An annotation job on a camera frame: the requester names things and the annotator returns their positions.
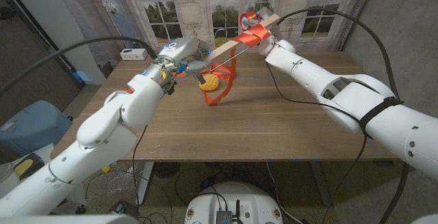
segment gray wall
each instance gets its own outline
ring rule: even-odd
[[[438,0],[367,0],[359,19],[383,41],[400,98],[438,116]],[[382,54],[362,28],[355,26],[344,51],[388,84]]]
[[[58,48],[84,39],[75,18],[63,0],[21,1]],[[105,77],[96,65],[88,46],[70,51],[65,56],[85,83],[103,84]]]

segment red tape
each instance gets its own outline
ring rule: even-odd
[[[240,16],[240,27],[242,28],[242,31],[244,32],[244,31],[246,31],[246,29],[244,28],[244,25],[242,24],[242,21],[243,21],[243,18],[246,18],[246,19],[256,19],[256,20],[259,20],[258,18],[257,18],[257,15],[254,13],[254,12],[247,12],[247,13],[244,13],[244,14],[242,14],[241,16]]]
[[[248,47],[254,47],[259,42],[261,42],[263,39],[267,39],[270,37],[269,31],[263,27],[263,25],[256,24],[256,26],[251,27],[248,29],[249,32],[252,32],[253,34],[246,34],[242,33],[239,36],[236,36],[232,40],[243,42],[244,44],[248,45]],[[235,49],[232,49],[230,52],[231,57],[235,55]],[[211,69],[217,67],[219,63],[213,63],[208,71],[203,71],[203,73],[208,73]],[[231,60],[231,67],[222,65],[219,66],[214,72],[212,72],[214,75],[218,76],[220,79],[228,80],[227,88],[220,93],[215,99],[211,98],[205,90],[203,90],[205,101],[208,105],[213,105],[221,100],[221,98],[225,97],[228,92],[230,91],[231,87],[233,87],[233,80],[235,79],[235,65],[236,65],[236,59],[233,58]]]

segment black strap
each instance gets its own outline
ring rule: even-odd
[[[398,104],[404,103],[403,101],[397,100],[395,97],[387,97],[383,99],[383,102],[375,106],[373,109],[371,109],[367,114],[365,114],[364,117],[359,121],[360,126],[362,127],[362,130],[365,131],[365,127],[367,126],[368,122],[370,122],[377,114],[380,114],[383,110],[395,106]]]

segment blue container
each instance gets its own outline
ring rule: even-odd
[[[72,124],[53,104],[39,100],[0,127],[0,144],[19,155],[27,155],[51,143],[57,145]]]

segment wooden stick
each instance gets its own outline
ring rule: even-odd
[[[277,14],[271,15],[269,18],[260,21],[260,24],[263,25],[263,27],[269,27],[276,23],[280,17]],[[244,31],[245,34],[252,34],[249,31]],[[224,43],[222,46],[218,47],[217,49],[214,49],[209,55],[205,56],[204,60],[210,60],[213,61],[214,58],[218,57],[219,55],[222,55],[223,53],[227,53],[228,51],[236,48],[239,46],[242,42],[230,40],[226,43]]]

